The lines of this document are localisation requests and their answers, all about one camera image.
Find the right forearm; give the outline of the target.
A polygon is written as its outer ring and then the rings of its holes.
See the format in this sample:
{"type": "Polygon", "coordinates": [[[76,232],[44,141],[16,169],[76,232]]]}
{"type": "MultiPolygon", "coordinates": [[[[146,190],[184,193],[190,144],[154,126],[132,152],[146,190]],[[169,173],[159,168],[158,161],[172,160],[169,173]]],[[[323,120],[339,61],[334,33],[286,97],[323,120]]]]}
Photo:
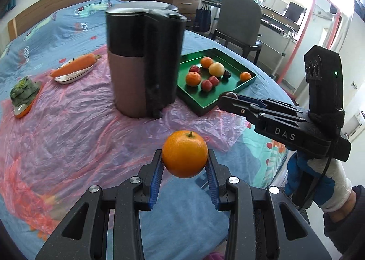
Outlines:
{"type": "Polygon", "coordinates": [[[364,259],[364,187],[358,185],[352,189],[356,193],[354,208],[338,222],[324,214],[324,234],[342,254],[342,259],[364,259]]]}

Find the right white blue gloved hand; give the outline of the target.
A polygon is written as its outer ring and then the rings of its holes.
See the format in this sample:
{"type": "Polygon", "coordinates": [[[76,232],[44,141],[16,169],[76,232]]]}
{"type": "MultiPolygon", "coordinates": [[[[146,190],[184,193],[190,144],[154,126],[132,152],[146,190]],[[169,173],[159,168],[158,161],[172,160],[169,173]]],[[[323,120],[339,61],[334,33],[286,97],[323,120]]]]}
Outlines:
{"type": "Polygon", "coordinates": [[[351,181],[346,177],[343,163],[335,158],[309,159],[297,151],[290,157],[287,170],[285,194],[298,194],[302,176],[309,174],[315,185],[313,201],[323,212],[339,210],[351,195],[351,181]]]}

